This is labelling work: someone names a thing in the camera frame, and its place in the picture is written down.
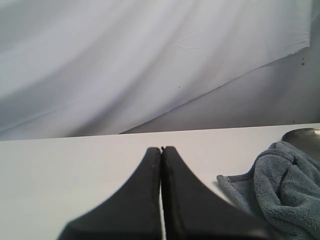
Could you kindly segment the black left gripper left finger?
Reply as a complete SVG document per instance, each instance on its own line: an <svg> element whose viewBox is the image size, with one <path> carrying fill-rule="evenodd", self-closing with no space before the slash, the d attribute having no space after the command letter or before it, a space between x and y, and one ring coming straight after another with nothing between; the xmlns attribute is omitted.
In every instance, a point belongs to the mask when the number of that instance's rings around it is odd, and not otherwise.
<svg viewBox="0 0 320 240"><path fill-rule="evenodd" d="M140 164L110 198L70 221L60 240L160 240L159 148L146 150Z"/></svg>

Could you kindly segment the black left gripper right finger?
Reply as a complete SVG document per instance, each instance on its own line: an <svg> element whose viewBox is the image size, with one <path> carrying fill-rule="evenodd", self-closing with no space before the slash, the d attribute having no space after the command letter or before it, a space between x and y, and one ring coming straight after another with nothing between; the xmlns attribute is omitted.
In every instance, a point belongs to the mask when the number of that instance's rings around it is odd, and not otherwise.
<svg viewBox="0 0 320 240"><path fill-rule="evenodd" d="M271 240L266 222L224 201L189 169L173 146L161 155L161 194L168 240Z"/></svg>

